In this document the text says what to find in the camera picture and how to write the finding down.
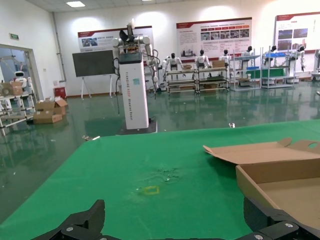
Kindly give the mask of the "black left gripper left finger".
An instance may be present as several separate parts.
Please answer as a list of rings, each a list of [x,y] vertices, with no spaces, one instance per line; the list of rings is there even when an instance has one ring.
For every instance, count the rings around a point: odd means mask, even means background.
[[[90,209],[69,215],[57,228],[36,240],[104,240],[105,201],[98,199]]]

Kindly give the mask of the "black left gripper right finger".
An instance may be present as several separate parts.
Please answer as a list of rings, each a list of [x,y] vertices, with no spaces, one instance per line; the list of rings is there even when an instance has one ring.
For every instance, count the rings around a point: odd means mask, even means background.
[[[284,210],[262,206],[256,200],[243,199],[243,216],[252,233],[240,240],[319,240],[320,231],[302,224]]]

